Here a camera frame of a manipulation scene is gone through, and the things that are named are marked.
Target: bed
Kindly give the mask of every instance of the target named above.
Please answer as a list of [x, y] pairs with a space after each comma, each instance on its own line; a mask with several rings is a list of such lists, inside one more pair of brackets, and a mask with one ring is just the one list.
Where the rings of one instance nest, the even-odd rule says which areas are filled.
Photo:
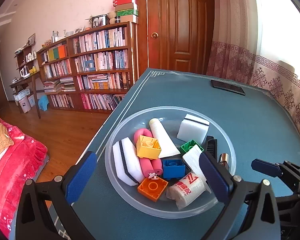
[[15, 217], [23, 185], [37, 179], [48, 161], [47, 148], [18, 127], [0, 119], [0, 230], [14, 239]]

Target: wooden floor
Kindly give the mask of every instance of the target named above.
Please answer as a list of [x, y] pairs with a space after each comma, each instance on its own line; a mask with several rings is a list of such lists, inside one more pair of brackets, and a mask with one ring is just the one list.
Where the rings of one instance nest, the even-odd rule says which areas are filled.
[[35, 107], [20, 114], [17, 105], [9, 105], [0, 112], [6, 122], [19, 127], [25, 134], [42, 142], [48, 148], [49, 162], [37, 182], [52, 180], [64, 175], [74, 165], [108, 114], [73, 112], [64, 110], [40, 110], [38, 118]]

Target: bottle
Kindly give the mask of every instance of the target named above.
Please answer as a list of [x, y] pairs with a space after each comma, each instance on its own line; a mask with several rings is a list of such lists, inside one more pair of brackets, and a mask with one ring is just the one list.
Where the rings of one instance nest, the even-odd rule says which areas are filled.
[[219, 157], [219, 164], [224, 166], [227, 171], [229, 171], [229, 155], [227, 153], [221, 153], [220, 157]]

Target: door knob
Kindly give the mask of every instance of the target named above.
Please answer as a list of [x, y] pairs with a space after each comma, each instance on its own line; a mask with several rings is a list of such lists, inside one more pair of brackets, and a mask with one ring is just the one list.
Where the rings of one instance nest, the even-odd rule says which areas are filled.
[[156, 39], [158, 36], [159, 36], [158, 33], [152, 33], [152, 34], [151, 34], [151, 37], [154, 38], [154, 39]]

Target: curtain floral pattern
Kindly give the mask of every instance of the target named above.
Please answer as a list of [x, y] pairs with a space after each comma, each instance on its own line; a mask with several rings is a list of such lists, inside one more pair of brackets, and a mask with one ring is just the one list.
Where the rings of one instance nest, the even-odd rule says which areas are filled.
[[300, 78], [295, 73], [244, 48], [213, 42], [207, 75], [269, 90], [300, 132]]

